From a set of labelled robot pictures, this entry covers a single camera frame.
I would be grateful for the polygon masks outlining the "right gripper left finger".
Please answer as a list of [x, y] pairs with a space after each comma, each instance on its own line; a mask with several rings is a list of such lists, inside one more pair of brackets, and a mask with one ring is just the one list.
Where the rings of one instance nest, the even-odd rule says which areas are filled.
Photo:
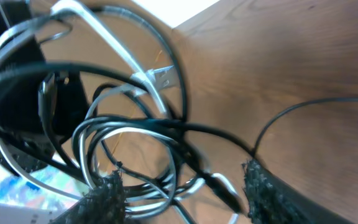
[[125, 220], [126, 193], [121, 173], [114, 171], [49, 224], [123, 224]]

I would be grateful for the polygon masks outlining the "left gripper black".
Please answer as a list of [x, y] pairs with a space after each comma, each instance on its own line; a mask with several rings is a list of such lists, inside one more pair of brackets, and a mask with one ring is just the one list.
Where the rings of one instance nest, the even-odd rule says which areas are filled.
[[[0, 36], [8, 28], [32, 19], [29, 5], [25, 1], [0, 1]], [[31, 62], [45, 62], [40, 44], [35, 37], [14, 52], [2, 64], [0, 72]], [[45, 135], [39, 115], [39, 90], [49, 76], [54, 75], [52, 90], [54, 98], [44, 101], [47, 115], [52, 118], [49, 136], [61, 145], [73, 134], [77, 125], [85, 118], [89, 104], [80, 80], [79, 72], [53, 70], [35, 73], [30, 80], [13, 80], [0, 85], [0, 137], [6, 140], [7, 150], [13, 159], [27, 172], [45, 168], [51, 162], [55, 146]], [[0, 152], [0, 165], [8, 172], [17, 174]]]

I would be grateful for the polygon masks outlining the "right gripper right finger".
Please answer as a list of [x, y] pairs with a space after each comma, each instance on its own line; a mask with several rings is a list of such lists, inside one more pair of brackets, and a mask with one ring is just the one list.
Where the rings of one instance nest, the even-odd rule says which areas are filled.
[[242, 164], [243, 191], [249, 211], [248, 218], [258, 224], [351, 224], [348, 219], [305, 197], [257, 160]]

